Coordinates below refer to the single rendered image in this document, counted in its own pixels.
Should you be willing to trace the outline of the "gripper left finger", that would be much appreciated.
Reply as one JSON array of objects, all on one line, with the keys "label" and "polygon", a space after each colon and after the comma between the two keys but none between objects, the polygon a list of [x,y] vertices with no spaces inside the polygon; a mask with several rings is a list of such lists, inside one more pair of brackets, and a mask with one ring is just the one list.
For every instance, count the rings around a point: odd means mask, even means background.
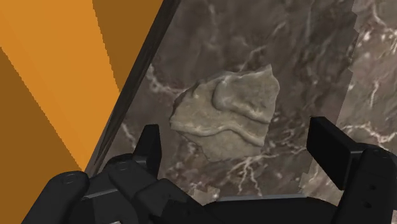
[{"label": "gripper left finger", "polygon": [[205,209],[168,179],[158,179],[157,124],[146,125],[133,153],[113,157],[98,175],[51,178],[22,224],[205,224]]}]

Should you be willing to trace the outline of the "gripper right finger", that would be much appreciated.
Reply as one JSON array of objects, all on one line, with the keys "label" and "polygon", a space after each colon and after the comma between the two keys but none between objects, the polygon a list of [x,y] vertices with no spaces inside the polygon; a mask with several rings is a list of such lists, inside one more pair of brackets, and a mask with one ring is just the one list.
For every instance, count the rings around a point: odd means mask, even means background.
[{"label": "gripper right finger", "polygon": [[397,210],[397,155],[352,140],[324,116],[310,119],[306,148],[343,191],[330,224],[391,224]]}]

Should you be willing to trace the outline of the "grey crumpled cloth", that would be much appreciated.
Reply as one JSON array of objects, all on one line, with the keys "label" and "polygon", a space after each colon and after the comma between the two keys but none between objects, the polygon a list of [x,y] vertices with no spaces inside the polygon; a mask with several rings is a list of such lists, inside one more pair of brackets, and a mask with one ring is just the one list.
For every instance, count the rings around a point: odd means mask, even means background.
[{"label": "grey crumpled cloth", "polygon": [[209,161],[252,157],[264,147],[280,91],[271,65],[201,79],[174,102],[172,130]]}]

